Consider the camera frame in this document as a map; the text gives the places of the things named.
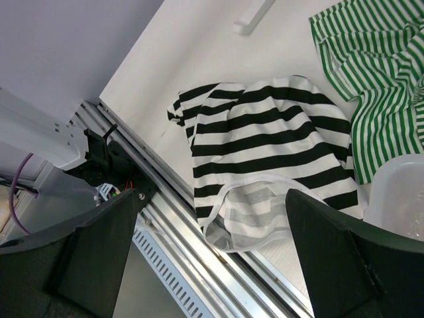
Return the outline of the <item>green white striped tank top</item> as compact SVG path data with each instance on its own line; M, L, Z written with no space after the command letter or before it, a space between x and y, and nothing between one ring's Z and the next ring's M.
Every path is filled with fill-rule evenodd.
M423 2L341 1L309 20L323 73L351 117L356 179L423 153Z

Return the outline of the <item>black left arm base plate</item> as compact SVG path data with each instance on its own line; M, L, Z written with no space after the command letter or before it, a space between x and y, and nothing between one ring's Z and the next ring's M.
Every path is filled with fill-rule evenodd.
M130 154L116 141L103 137L89 142L86 161L66 171L70 176L85 181L92 187L110 184L120 192L134 189L140 206L144 207L157 192L156 184L136 164Z

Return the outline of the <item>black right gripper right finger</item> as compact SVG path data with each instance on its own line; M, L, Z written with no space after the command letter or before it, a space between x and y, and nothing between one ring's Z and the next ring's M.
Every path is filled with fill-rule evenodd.
M291 189L286 211L315 317L422 317L423 243Z

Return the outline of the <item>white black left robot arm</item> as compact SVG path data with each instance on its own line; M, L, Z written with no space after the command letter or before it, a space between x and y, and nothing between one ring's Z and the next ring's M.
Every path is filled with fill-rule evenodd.
M93 161L107 166L106 140L89 129L64 123L1 89L1 141L69 171Z

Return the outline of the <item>black white striped tank top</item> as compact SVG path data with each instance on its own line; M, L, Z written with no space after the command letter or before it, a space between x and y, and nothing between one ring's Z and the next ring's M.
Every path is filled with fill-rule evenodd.
M185 130L205 238L224 252L291 235L286 195L297 189L361 219L350 123L307 78L213 83L183 91L168 119Z

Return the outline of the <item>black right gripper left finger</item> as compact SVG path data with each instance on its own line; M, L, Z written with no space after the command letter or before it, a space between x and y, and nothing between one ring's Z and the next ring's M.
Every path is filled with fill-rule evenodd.
M127 190L1 245L2 317L112 317L138 213Z

